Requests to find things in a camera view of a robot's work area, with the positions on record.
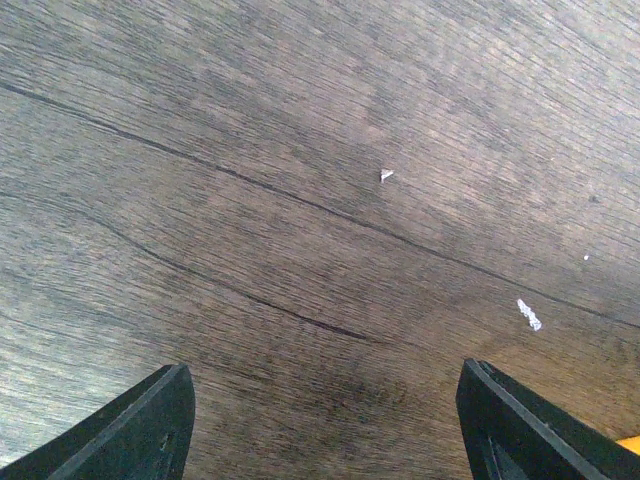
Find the brown wood surface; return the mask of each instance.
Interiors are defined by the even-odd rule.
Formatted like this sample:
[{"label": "brown wood surface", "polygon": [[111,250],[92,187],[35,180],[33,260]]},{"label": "brown wood surface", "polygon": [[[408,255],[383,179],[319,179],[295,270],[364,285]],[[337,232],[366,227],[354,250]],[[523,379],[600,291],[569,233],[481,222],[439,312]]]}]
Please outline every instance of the brown wood surface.
[{"label": "brown wood surface", "polygon": [[638,13],[2,3],[0,464],[175,362],[186,478],[469,478],[471,356],[640,432]]}]

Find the wooden floor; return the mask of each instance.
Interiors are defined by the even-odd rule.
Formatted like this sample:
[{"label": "wooden floor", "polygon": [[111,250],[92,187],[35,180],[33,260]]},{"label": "wooden floor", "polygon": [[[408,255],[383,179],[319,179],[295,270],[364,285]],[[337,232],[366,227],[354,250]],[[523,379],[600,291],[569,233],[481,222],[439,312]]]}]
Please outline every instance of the wooden floor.
[{"label": "wooden floor", "polygon": [[176,362],[187,479],[470,478],[466,357],[639,434],[639,22],[1,2],[0,464]]}]

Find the floor plank seam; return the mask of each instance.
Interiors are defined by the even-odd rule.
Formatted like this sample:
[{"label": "floor plank seam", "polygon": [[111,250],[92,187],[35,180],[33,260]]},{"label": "floor plank seam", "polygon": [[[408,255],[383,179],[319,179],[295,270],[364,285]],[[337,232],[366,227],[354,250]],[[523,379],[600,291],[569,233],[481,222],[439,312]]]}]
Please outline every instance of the floor plank seam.
[{"label": "floor plank seam", "polygon": [[[373,231],[375,231],[375,232],[377,232],[377,233],[379,233],[381,235],[385,235],[385,236],[389,236],[391,238],[394,238],[394,239],[396,239],[396,240],[398,240],[398,241],[400,241],[400,242],[402,242],[402,243],[404,243],[406,245],[409,245],[409,246],[411,246],[413,248],[417,248],[418,250],[421,250],[424,253],[427,253],[429,255],[435,256],[437,258],[440,258],[440,259],[448,261],[448,262],[455,263],[455,264],[463,266],[465,268],[470,268],[470,269],[472,269],[472,270],[474,270],[476,272],[482,273],[482,274],[487,275],[487,276],[489,276],[491,278],[494,278],[496,280],[503,281],[503,282],[505,282],[505,283],[507,283],[509,285],[512,285],[512,286],[514,286],[516,288],[522,289],[522,290],[527,291],[529,293],[534,293],[536,295],[540,295],[542,298],[545,298],[545,299],[550,300],[552,302],[556,302],[556,303],[559,303],[561,305],[564,305],[564,306],[567,306],[567,307],[570,307],[570,308],[574,308],[576,310],[579,310],[579,311],[582,311],[584,313],[588,313],[588,314],[594,315],[594,316],[596,316],[598,318],[602,318],[604,320],[608,320],[608,321],[611,321],[613,323],[619,323],[619,324],[623,324],[623,325],[626,325],[626,326],[630,326],[630,327],[634,327],[634,328],[640,329],[640,325],[636,325],[636,324],[633,324],[631,322],[627,322],[625,320],[617,319],[617,318],[614,318],[614,317],[612,317],[610,315],[607,315],[605,313],[599,312],[597,310],[593,310],[593,309],[591,309],[589,307],[585,307],[585,306],[570,302],[568,300],[564,300],[562,298],[555,297],[555,296],[553,296],[551,294],[545,293],[545,292],[543,292],[541,290],[538,290],[536,288],[529,287],[529,286],[524,285],[522,283],[519,283],[519,282],[517,282],[515,280],[511,280],[508,277],[505,277],[505,276],[503,276],[503,275],[501,275],[499,273],[493,272],[493,271],[491,271],[491,270],[489,270],[487,268],[475,265],[473,263],[469,263],[469,262],[467,262],[465,260],[461,260],[461,259],[449,256],[449,255],[446,255],[446,254],[441,253],[441,252],[439,252],[437,250],[429,248],[429,247],[427,247],[425,245],[421,245],[419,243],[416,243],[416,242],[414,242],[414,241],[412,241],[412,240],[410,240],[408,238],[405,238],[405,237],[403,237],[401,235],[398,235],[398,234],[396,234],[396,233],[392,232],[391,230],[388,230],[388,229],[386,229],[384,227],[380,227],[378,225],[375,225],[375,224],[372,224],[372,223],[357,219],[357,218],[352,217],[350,215],[347,215],[347,214],[332,210],[331,208],[328,208],[328,207],[325,207],[325,206],[323,206],[323,205],[321,205],[319,203],[316,203],[316,202],[301,198],[301,197],[299,197],[299,196],[297,196],[297,195],[295,195],[295,194],[293,194],[291,192],[288,192],[286,190],[282,190],[282,189],[280,189],[280,188],[278,188],[278,187],[276,187],[274,185],[271,185],[269,183],[266,183],[266,182],[263,182],[263,181],[260,181],[260,180],[256,180],[256,179],[251,178],[251,177],[249,177],[247,175],[243,175],[243,174],[241,174],[241,173],[239,173],[239,172],[237,172],[237,171],[235,171],[235,170],[233,170],[231,168],[227,168],[227,167],[224,167],[224,166],[221,166],[221,165],[216,165],[214,163],[211,163],[211,162],[208,162],[208,161],[203,160],[201,158],[198,158],[195,155],[191,155],[191,154],[182,152],[180,150],[177,150],[177,149],[172,148],[172,147],[168,147],[168,146],[163,145],[163,144],[161,144],[159,142],[156,142],[154,140],[150,140],[150,139],[147,139],[147,138],[142,137],[140,135],[136,135],[134,133],[127,132],[126,130],[122,130],[121,128],[118,128],[118,127],[116,127],[114,125],[111,125],[111,124],[109,124],[107,122],[104,122],[102,120],[96,119],[96,118],[94,118],[94,117],[92,117],[92,116],[90,116],[90,115],[88,115],[88,114],[86,114],[86,113],[74,108],[74,107],[71,107],[71,106],[66,105],[66,104],[64,104],[62,102],[58,102],[56,100],[50,99],[50,98],[48,98],[48,97],[46,97],[44,95],[41,95],[41,94],[38,94],[38,93],[35,93],[35,92],[30,92],[28,90],[25,90],[25,89],[20,88],[20,87],[16,87],[15,85],[12,85],[10,83],[7,83],[7,82],[1,81],[1,80],[0,80],[0,88],[3,88],[3,89],[5,89],[5,90],[7,90],[7,91],[9,91],[11,93],[15,93],[15,94],[18,94],[18,95],[25,96],[27,98],[30,98],[30,99],[34,100],[34,101],[42,102],[42,103],[44,103],[44,104],[46,104],[48,106],[55,107],[57,109],[63,110],[64,112],[66,112],[66,113],[68,113],[70,115],[73,115],[75,117],[81,118],[82,120],[85,120],[88,123],[93,124],[95,126],[107,129],[108,131],[110,131],[114,135],[120,136],[120,137],[125,138],[127,140],[140,142],[140,143],[142,143],[144,145],[147,145],[147,146],[152,147],[152,148],[156,148],[156,149],[158,149],[160,151],[163,151],[165,153],[169,153],[171,155],[175,155],[175,156],[177,156],[179,158],[183,158],[185,160],[190,160],[190,161],[198,163],[200,165],[204,165],[204,166],[210,167],[210,168],[212,168],[212,169],[214,169],[216,171],[219,171],[219,172],[224,173],[226,175],[229,175],[229,176],[232,176],[234,178],[237,178],[238,180],[250,183],[252,185],[258,186],[258,187],[263,188],[265,190],[277,193],[279,195],[283,195],[283,196],[285,196],[287,198],[290,198],[290,199],[293,199],[293,200],[295,200],[295,201],[297,201],[299,203],[302,203],[302,204],[311,206],[313,208],[319,209],[319,210],[321,210],[321,211],[323,211],[325,213],[328,213],[330,215],[335,215],[335,216],[337,216],[339,218],[342,218],[342,219],[344,219],[344,220],[346,220],[348,222],[351,222],[351,223],[353,223],[355,225],[358,225],[358,226],[360,226],[362,228],[367,228],[367,229],[373,230]],[[0,192],[0,195],[9,196],[9,195],[7,195],[6,193],[3,193],[3,192]],[[181,265],[179,265],[177,263],[174,264],[173,262],[171,262],[171,260],[168,260],[168,259],[163,259],[163,257],[159,256],[155,252],[152,252],[151,250],[146,249],[142,245],[136,244],[136,242],[134,242],[131,239],[128,239],[128,237],[124,236],[120,232],[117,232],[117,230],[112,229],[112,227],[101,223],[97,219],[92,219],[90,217],[89,217],[89,219],[91,219],[93,221],[96,221],[98,224],[100,224],[103,227],[109,229],[110,231],[112,231],[114,234],[118,235],[123,240],[126,240],[129,243],[131,243],[133,246],[137,245],[139,248],[141,248],[143,251],[145,251],[148,255],[151,255],[152,257],[156,258],[157,260],[165,262],[165,264],[167,264],[167,265],[172,265],[174,268],[182,267],[182,269],[183,269],[182,271],[185,271],[187,273],[192,273],[192,274],[197,275],[197,276],[201,276],[202,278],[206,279],[207,281],[212,281],[214,283],[220,284],[220,285],[224,286],[225,288],[230,288],[231,290],[233,290],[233,291],[235,291],[235,292],[237,292],[239,294],[247,296],[247,298],[251,298],[250,296],[248,296],[250,294],[247,294],[246,292],[238,291],[235,288],[232,288],[232,287],[230,287],[228,285],[223,285],[223,284],[221,284],[221,283],[219,283],[219,282],[217,282],[217,281],[215,281],[215,280],[213,280],[211,278],[206,277],[203,274],[200,274],[199,272],[193,271],[193,270],[189,269],[188,267],[181,266]],[[360,340],[369,340],[369,341],[371,341],[371,339],[369,339],[366,336],[363,336],[361,334],[358,334],[358,333],[355,333],[355,332],[350,332],[348,330],[341,329],[340,327],[333,327],[333,326],[331,326],[329,324],[324,324],[323,322],[319,322],[317,320],[313,320],[313,319],[310,319],[310,318],[306,318],[306,317],[300,316],[298,314],[295,314],[295,313],[290,312],[290,311],[288,311],[286,309],[277,307],[275,305],[269,305],[268,302],[265,302],[264,300],[259,299],[257,297],[253,298],[253,300],[254,301],[258,301],[260,303],[263,303],[263,304],[265,304],[267,306],[271,306],[271,307],[276,308],[278,310],[282,310],[282,311],[285,311],[287,313],[290,313],[290,314],[296,316],[297,318],[300,318],[301,320],[303,320],[303,321],[305,321],[307,323],[314,324],[313,322],[318,322],[318,325],[316,325],[316,326],[318,326],[319,328],[325,328],[325,329],[334,331],[335,333],[341,333],[343,335],[352,336],[353,338],[357,338],[357,339],[360,339]]]},{"label": "floor plank seam", "polygon": [[29,198],[27,196],[18,196],[18,195],[14,195],[14,194],[10,194],[10,193],[6,193],[6,192],[2,192],[0,191],[0,197],[6,197],[6,198],[13,198],[16,200],[21,200],[21,201],[31,201],[33,203],[48,203],[49,205],[52,206],[56,206],[58,208],[61,208],[63,210],[66,210],[68,212],[72,212],[75,213],[77,215],[80,215],[82,217],[84,217],[85,219],[89,220],[90,222],[95,223],[96,225],[101,226],[102,228],[108,230],[110,233],[112,233],[113,235],[115,235],[116,237],[118,237],[120,240],[124,241],[125,243],[127,243],[128,245],[132,246],[133,248],[145,253],[146,255],[148,255],[149,257],[153,258],[154,260],[157,260],[160,263],[163,263],[164,265],[167,265],[175,270],[178,270],[180,272],[183,273],[187,273],[189,275],[193,275],[195,277],[200,278],[201,280],[204,280],[206,282],[210,282],[212,284],[227,288],[235,293],[237,293],[238,295],[242,295],[245,298],[248,298],[249,300],[252,300],[254,302],[257,302],[261,305],[264,305],[266,307],[269,308],[273,308],[274,310],[278,310],[280,312],[286,313],[288,315],[291,315],[292,317],[298,319],[301,322],[307,323],[309,325],[313,325],[317,328],[321,328],[323,330],[332,332],[332,333],[336,333],[338,335],[345,335],[347,337],[351,337],[351,338],[355,338],[357,340],[364,340],[366,342],[371,342],[371,343],[377,343],[377,344],[382,344],[385,342],[382,342],[380,340],[375,340],[372,339],[370,337],[368,337],[367,335],[363,335],[361,333],[357,333],[357,332],[353,332],[349,329],[346,328],[342,328],[342,327],[338,327],[335,325],[331,325],[329,323],[326,322],[322,322],[320,320],[315,320],[313,318],[310,317],[306,317],[304,315],[300,315],[296,312],[293,312],[287,308],[281,307],[279,305],[276,305],[268,300],[265,300],[263,298],[260,298],[256,295],[253,295],[249,292],[245,292],[243,290],[240,290],[236,287],[234,287],[233,285],[230,285],[226,282],[222,282],[220,280],[214,279],[208,275],[205,275],[204,273],[198,272],[197,270],[194,270],[190,267],[187,267],[186,265],[182,265],[178,262],[175,262],[169,258],[163,257],[162,255],[154,252],[153,250],[145,247],[144,245],[142,245],[141,243],[133,240],[132,238],[128,237],[127,235],[125,235],[124,233],[120,232],[117,228],[113,227],[112,225],[108,224],[107,222],[104,222],[92,215],[89,215],[88,213],[79,210],[79,209],[75,209],[75,208],[69,208],[68,206],[62,206],[59,205],[55,202],[52,202],[50,200],[48,201],[43,201],[42,199],[37,199],[37,198]]}]

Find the dark line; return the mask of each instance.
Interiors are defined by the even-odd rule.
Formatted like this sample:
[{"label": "dark line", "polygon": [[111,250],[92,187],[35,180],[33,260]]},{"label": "dark line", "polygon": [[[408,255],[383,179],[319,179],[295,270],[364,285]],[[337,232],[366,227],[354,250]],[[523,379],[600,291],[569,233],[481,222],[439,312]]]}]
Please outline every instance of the dark line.
[{"label": "dark line", "polygon": [[5,320],[9,320],[11,322],[16,322],[18,323],[16,320],[14,320],[13,318],[11,318],[9,315],[7,315],[6,313],[4,313],[2,310],[0,310],[0,317],[4,318]]},{"label": "dark line", "polygon": [[4,88],[5,90],[8,90],[9,92],[12,93],[16,93],[18,95],[23,95],[27,98],[30,98],[32,100],[36,100],[38,102],[42,102],[45,103],[49,106],[52,107],[56,107],[60,110],[63,110],[66,113],[69,113],[75,117],[81,118],[82,120],[86,120],[89,123],[92,123],[94,125],[97,125],[99,127],[105,128],[107,130],[109,130],[110,132],[114,133],[115,135],[118,135],[122,138],[126,138],[127,140],[134,140],[136,142],[140,142],[143,143],[145,145],[148,145],[150,147],[153,148],[157,148],[158,150],[161,150],[163,152],[166,153],[170,153],[172,155],[176,155],[177,157],[181,157],[187,160],[191,160],[192,162],[196,162],[199,163],[201,165],[206,165],[209,167],[215,167],[215,165],[213,163],[207,162],[206,160],[202,160],[194,155],[189,155],[188,153],[184,153],[181,152],[180,150],[176,150],[175,148],[171,148],[171,147],[167,147],[166,145],[163,145],[161,143],[158,143],[156,141],[153,140],[149,140],[148,138],[144,138],[141,137],[140,135],[136,135],[135,133],[131,133],[131,132],[127,132],[126,130],[122,130],[121,128],[116,127],[115,125],[111,125],[110,123],[107,122],[103,122],[102,120],[98,120],[97,118],[91,117],[90,115],[87,115],[86,113],[82,112],[81,110],[78,110],[77,108],[71,107],[69,105],[66,105],[64,103],[58,102],[56,100],[52,100],[48,97],[45,97],[44,95],[40,95],[38,93],[35,92],[30,92],[28,90],[24,90],[22,88],[19,87],[15,87],[9,83],[3,82],[0,80],[0,88]]},{"label": "dark line", "polygon": [[567,307],[571,307],[571,308],[575,308],[577,310],[581,310],[581,311],[583,311],[585,313],[589,313],[591,315],[595,315],[596,317],[604,318],[604,319],[610,320],[612,322],[619,322],[619,323],[622,323],[622,324],[625,324],[625,325],[629,325],[631,327],[640,328],[640,325],[636,325],[634,323],[627,322],[625,320],[620,320],[620,319],[617,319],[617,318],[613,318],[613,317],[611,317],[609,315],[606,315],[604,313],[598,312],[597,310],[593,310],[593,309],[591,309],[589,307],[583,307],[582,305],[575,304],[575,303],[570,302],[568,300],[564,300],[562,298],[555,297],[555,296],[550,295],[548,293],[545,293],[545,292],[542,292],[540,290],[537,290],[537,289],[535,289],[533,287],[529,287],[529,286],[524,285],[522,283],[516,282],[515,280],[511,280],[511,279],[509,279],[509,278],[507,278],[507,277],[505,277],[503,275],[500,275],[499,273],[492,272],[491,270],[488,270],[488,269],[486,269],[484,267],[480,267],[478,265],[474,265],[472,263],[466,262],[464,260],[460,260],[460,259],[455,258],[455,257],[450,257],[449,255],[445,255],[444,253],[438,252],[437,250],[434,250],[434,249],[429,248],[429,247],[425,247],[424,245],[421,245],[421,244],[416,243],[416,242],[414,242],[414,241],[412,241],[412,240],[410,240],[410,239],[408,239],[406,237],[398,235],[397,233],[395,233],[395,232],[393,232],[391,230],[388,230],[388,229],[386,229],[384,227],[380,227],[378,225],[366,222],[364,220],[360,220],[360,219],[355,218],[355,217],[351,217],[349,215],[346,215],[344,213],[338,212],[336,210],[332,210],[332,209],[330,209],[328,207],[320,205],[319,203],[315,203],[315,202],[312,202],[310,200],[305,200],[304,198],[300,198],[300,197],[294,195],[293,193],[289,193],[289,192],[287,192],[285,190],[281,190],[281,189],[279,189],[277,187],[274,187],[273,185],[261,182],[260,180],[255,180],[253,178],[247,177],[246,175],[243,175],[243,174],[238,173],[238,172],[236,172],[234,170],[231,170],[230,168],[215,166],[215,169],[220,171],[220,172],[226,173],[227,175],[231,175],[231,176],[233,176],[233,177],[235,177],[235,178],[237,178],[239,180],[243,180],[245,182],[251,183],[253,185],[256,185],[258,187],[261,187],[261,188],[264,188],[266,190],[272,191],[274,193],[278,193],[280,195],[284,195],[284,196],[292,198],[292,199],[294,199],[294,200],[296,200],[296,201],[298,201],[300,203],[304,203],[306,205],[309,205],[309,206],[312,206],[312,207],[317,208],[319,210],[322,210],[323,212],[326,212],[326,213],[329,213],[331,215],[335,215],[337,217],[345,219],[345,220],[347,220],[349,222],[355,223],[356,225],[358,225],[360,227],[374,230],[374,231],[376,231],[376,232],[378,232],[378,233],[380,233],[382,235],[388,235],[388,236],[390,236],[392,238],[395,238],[396,240],[399,240],[399,241],[405,243],[406,245],[410,245],[411,247],[414,247],[414,248],[417,248],[419,250],[422,250],[423,252],[428,253],[429,255],[433,255],[434,257],[440,258],[442,260],[446,260],[448,262],[456,263],[456,264],[458,264],[460,266],[463,266],[463,267],[466,267],[466,268],[470,268],[472,270],[475,270],[476,272],[483,273],[485,275],[488,275],[491,278],[495,278],[496,280],[501,280],[501,281],[503,281],[505,283],[508,283],[509,285],[512,285],[514,287],[518,287],[518,288],[520,288],[522,290],[525,290],[527,292],[535,293],[536,295],[540,295],[541,297],[546,298],[547,300],[551,300],[553,302],[560,303],[560,304],[565,305]]},{"label": "dark line", "polygon": [[[384,227],[380,227],[378,225],[374,225],[372,223],[369,223],[369,222],[366,222],[366,221],[363,221],[363,220],[359,220],[359,219],[357,219],[355,217],[352,217],[350,215],[346,215],[346,214],[338,212],[336,210],[332,210],[332,209],[330,209],[328,207],[325,207],[325,206],[323,206],[323,205],[321,205],[319,203],[312,202],[310,200],[306,200],[304,198],[298,197],[297,195],[294,195],[293,193],[290,193],[290,192],[288,192],[286,190],[282,190],[282,189],[280,189],[278,187],[275,187],[275,186],[273,186],[273,185],[271,185],[269,183],[253,179],[251,177],[248,177],[246,175],[238,173],[235,170],[232,170],[230,168],[222,167],[220,165],[215,165],[215,164],[213,164],[211,162],[207,162],[206,160],[202,160],[201,158],[198,158],[195,155],[190,155],[188,153],[181,152],[180,150],[176,150],[175,148],[167,147],[166,145],[163,145],[161,143],[158,143],[158,142],[155,142],[153,140],[149,140],[147,138],[141,137],[139,135],[127,132],[127,131],[122,130],[122,129],[118,128],[118,127],[115,127],[115,126],[113,126],[113,125],[111,125],[109,123],[103,122],[102,120],[95,119],[95,118],[87,115],[86,113],[83,113],[82,111],[80,111],[80,110],[78,110],[76,108],[70,107],[70,106],[65,105],[65,104],[63,104],[61,102],[58,102],[56,100],[52,100],[52,99],[47,98],[47,97],[45,97],[43,95],[40,95],[40,94],[37,94],[37,93],[34,93],[34,92],[29,92],[28,90],[24,90],[22,88],[15,87],[15,86],[13,86],[11,84],[8,84],[6,82],[3,82],[3,81],[0,81],[0,87],[4,88],[5,90],[8,90],[10,92],[13,92],[13,93],[16,93],[16,94],[19,94],[19,95],[23,95],[23,96],[25,96],[27,98],[31,98],[33,100],[37,100],[37,101],[43,102],[43,103],[45,103],[47,105],[51,105],[51,106],[54,106],[56,108],[62,109],[65,112],[68,112],[68,113],[70,113],[70,114],[72,114],[74,116],[82,118],[83,120],[86,120],[89,123],[92,123],[94,125],[98,125],[98,126],[100,126],[102,128],[106,128],[106,129],[110,130],[111,132],[113,132],[114,134],[116,134],[116,135],[118,135],[120,137],[126,138],[128,140],[134,140],[134,141],[143,143],[143,144],[148,145],[150,147],[157,148],[158,150],[161,150],[163,152],[170,153],[172,155],[176,155],[177,157],[181,157],[181,158],[184,158],[186,160],[191,160],[192,162],[198,163],[200,165],[205,165],[205,166],[211,167],[211,168],[213,168],[213,169],[215,169],[215,170],[217,170],[219,172],[225,173],[225,174],[230,175],[232,177],[235,177],[235,178],[237,178],[239,180],[242,180],[242,181],[245,181],[245,182],[250,183],[252,185],[256,185],[258,187],[264,188],[265,190],[269,190],[271,192],[278,193],[278,194],[283,195],[285,197],[291,198],[291,199],[293,199],[293,200],[295,200],[295,201],[297,201],[299,203],[303,203],[305,205],[309,205],[311,207],[317,208],[317,209],[319,209],[319,210],[321,210],[323,212],[326,212],[328,214],[340,217],[340,218],[342,218],[344,220],[347,220],[349,222],[352,222],[352,223],[354,223],[354,224],[356,224],[356,225],[358,225],[360,227],[374,230],[374,231],[376,231],[376,232],[378,232],[378,233],[380,233],[382,235],[388,235],[388,236],[390,236],[392,238],[395,238],[396,240],[399,240],[399,241],[405,243],[406,245],[410,245],[410,246],[412,246],[414,248],[422,250],[423,252],[425,252],[425,253],[427,253],[429,255],[433,255],[433,256],[435,256],[437,258],[440,258],[442,260],[446,260],[448,262],[452,262],[452,263],[455,263],[457,265],[460,265],[460,266],[463,266],[463,267],[466,267],[466,268],[470,268],[470,269],[472,269],[472,270],[474,270],[476,272],[483,273],[485,275],[488,275],[491,278],[495,278],[496,280],[501,280],[501,281],[503,281],[503,282],[505,282],[505,283],[507,283],[509,285],[512,285],[512,286],[517,287],[517,288],[520,288],[520,289],[522,289],[524,291],[527,291],[527,292],[530,292],[530,293],[534,293],[536,295],[540,295],[541,297],[546,298],[547,300],[551,300],[552,302],[556,302],[556,303],[559,303],[561,305],[565,305],[565,306],[570,307],[570,308],[575,308],[576,310],[580,310],[582,312],[589,313],[589,314],[594,315],[594,316],[596,316],[598,318],[603,318],[605,320],[609,320],[609,321],[612,321],[612,322],[615,322],[615,323],[621,323],[623,325],[628,325],[628,326],[631,326],[631,327],[640,328],[640,325],[636,325],[636,324],[628,322],[626,320],[620,320],[620,319],[614,318],[614,317],[612,317],[610,315],[607,315],[605,313],[599,312],[597,310],[593,310],[593,309],[591,309],[589,307],[584,307],[582,305],[578,305],[578,304],[570,302],[568,300],[564,300],[562,298],[555,297],[555,296],[550,295],[548,293],[545,293],[545,292],[543,292],[541,290],[535,289],[533,287],[529,287],[529,286],[524,285],[522,283],[516,282],[515,280],[511,280],[511,279],[509,279],[509,278],[507,278],[507,277],[505,277],[503,275],[500,275],[499,273],[492,272],[491,270],[488,270],[488,269],[486,269],[484,267],[480,267],[478,265],[474,265],[472,263],[469,263],[469,262],[467,262],[465,260],[460,260],[458,258],[451,257],[449,255],[445,255],[444,253],[438,252],[437,250],[434,250],[432,248],[426,247],[426,246],[421,245],[419,243],[416,243],[416,242],[414,242],[414,241],[412,241],[412,240],[410,240],[410,239],[408,239],[406,237],[398,235],[397,233],[394,233],[391,230],[388,230],[388,229],[386,229]],[[132,240],[127,239],[127,241],[130,241],[130,242],[132,242],[132,244],[137,245]],[[157,256],[155,253],[153,253],[150,250],[147,250],[142,245],[139,245],[139,248],[141,248],[142,250],[147,252],[147,254],[149,254],[149,255]],[[163,259],[160,256],[157,256],[157,258],[158,258],[158,260],[164,261],[164,262],[174,266],[174,268],[178,268],[178,266],[179,266],[179,264],[173,265],[170,260]],[[202,274],[199,274],[199,273],[197,273],[195,271],[191,271],[191,273],[193,273],[194,275],[202,276],[202,277],[206,278],[207,280],[213,281],[212,279],[209,279],[208,277],[203,276]],[[229,287],[229,286],[226,286],[226,288],[230,288],[231,290],[237,291],[234,288]],[[238,293],[241,293],[242,295],[246,296],[247,298],[252,298],[250,296],[250,294],[246,294],[246,293],[242,293],[242,292],[238,292]],[[308,322],[308,323],[311,323],[311,324],[313,324],[313,322],[317,321],[317,320],[312,320],[310,318],[302,317],[302,316],[300,316],[300,315],[298,315],[296,313],[289,312],[288,310],[282,309],[280,307],[276,307],[274,305],[269,305],[264,300],[258,299],[257,297],[252,298],[252,300],[259,301],[260,303],[263,303],[263,304],[265,304],[267,306],[272,306],[273,308],[276,308],[278,310],[283,310],[283,311],[285,311],[287,313],[290,313],[291,315],[294,315],[296,317],[299,317],[300,319],[303,319],[305,322]],[[360,334],[357,334],[357,333],[349,332],[348,330],[344,330],[344,332],[349,332],[349,333],[343,333],[342,332],[343,329],[340,329],[339,327],[332,327],[331,325],[324,324],[323,322],[318,322],[318,323],[319,323],[319,325],[317,325],[318,327],[325,328],[325,329],[331,330],[331,331],[335,331],[336,333],[342,333],[343,335],[349,335],[349,336],[360,335]],[[358,338],[358,339],[361,339],[361,340],[367,339],[364,336],[354,336],[353,338]]]},{"label": "dark line", "polygon": [[289,309],[286,309],[284,307],[280,307],[274,303],[271,303],[263,298],[260,298],[256,295],[253,295],[251,293],[239,290],[238,288],[229,285],[226,282],[223,282],[221,280],[217,280],[214,279],[212,277],[209,277],[208,275],[205,275],[204,273],[200,273],[197,270],[194,270],[190,267],[187,267],[186,265],[182,265],[181,263],[175,262],[173,260],[170,260],[168,258],[163,257],[162,255],[157,254],[156,252],[154,252],[153,250],[148,249],[147,247],[145,247],[144,245],[142,245],[141,243],[136,242],[135,240],[133,240],[132,238],[129,238],[128,236],[126,236],[125,234],[123,234],[122,232],[118,231],[116,228],[112,227],[111,225],[109,225],[106,222],[103,222],[102,220],[99,220],[95,217],[92,217],[84,212],[81,211],[76,211],[77,213],[81,214],[82,216],[84,216],[85,218],[87,218],[88,220],[100,225],[101,227],[107,229],[109,232],[111,232],[113,235],[117,236],[118,238],[120,238],[121,240],[125,241],[126,243],[128,243],[129,245],[141,250],[142,252],[146,253],[147,255],[149,255],[151,258],[158,260],[161,263],[164,263],[165,265],[169,265],[170,267],[179,270],[181,272],[184,273],[188,273],[189,275],[193,275],[196,276],[202,280],[205,280],[207,282],[211,282],[214,283],[216,285],[220,285],[224,288],[227,288],[233,292],[236,292],[239,295],[242,295],[243,297],[248,298],[249,300],[252,300],[254,302],[260,303],[261,305],[265,305],[267,307],[273,308],[274,310],[279,310],[281,312],[287,313],[289,315],[291,315],[292,317],[297,318],[298,320],[308,323],[310,325],[314,325],[318,328],[322,328],[323,330],[327,330],[329,332],[333,332],[333,333],[337,333],[340,335],[345,335],[347,337],[351,337],[351,338],[356,338],[358,340],[366,340],[366,341],[372,341],[375,343],[381,343],[379,341],[376,340],[372,340],[369,337],[367,337],[366,335],[363,335],[361,333],[356,333],[356,332],[352,332],[351,330],[347,330],[346,328],[341,328],[341,327],[336,327],[335,325],[330,325],[328,323],[325,322],[321,322],[319,320],[314,320],[313,318],[309,318],[309,317],[305,317],[303,315],[300,315],[298,313],[295,313]]}]

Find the white speck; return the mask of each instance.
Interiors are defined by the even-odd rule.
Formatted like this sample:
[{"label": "white speck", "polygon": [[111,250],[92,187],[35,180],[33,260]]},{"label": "white speck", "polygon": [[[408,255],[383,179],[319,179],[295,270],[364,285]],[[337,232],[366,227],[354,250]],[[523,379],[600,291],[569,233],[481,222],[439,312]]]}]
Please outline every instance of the white speck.
[{"label": "white speck", "polygon": [[518,299],[518,307],[520,308],[522,314],[527,317],[527,319],[529,319],[529,325],[531,326],[531,328],[533,328],[534,332],[537,332],[542,328],[542,323],[540,323],[540,320],[538,320],[536,314],[533,313],[533,310],[531,310],[527,306],[527,304],[522,301],[521,298]]},{"label": "white speck", "polygon": [[384,168],[380,170],[380,183],[384,183],[384,179],[389,178],[391,175],[393,175],[393,170],[386,170]]}]

